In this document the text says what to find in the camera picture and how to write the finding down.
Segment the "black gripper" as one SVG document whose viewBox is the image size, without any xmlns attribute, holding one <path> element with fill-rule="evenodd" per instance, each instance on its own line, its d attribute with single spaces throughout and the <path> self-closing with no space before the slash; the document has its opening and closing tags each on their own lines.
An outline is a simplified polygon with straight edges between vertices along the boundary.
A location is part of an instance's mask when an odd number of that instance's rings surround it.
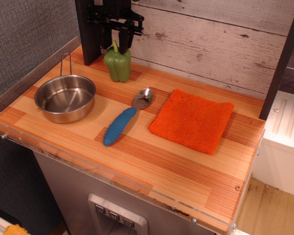
<svg viewBox="0 0 294 235">
<path fill-rule="evenodd" d="M 100 45 L 108 49 L 112 44 L 112 30 L 119 31 L 120 54 L 125 54 L 132 45 L 133 36 L 144 33 L 144 17 L 131 9 L 130 0 L 103 0 L 87 6 L 88 22 L 94 24 Z"/>
</svg>

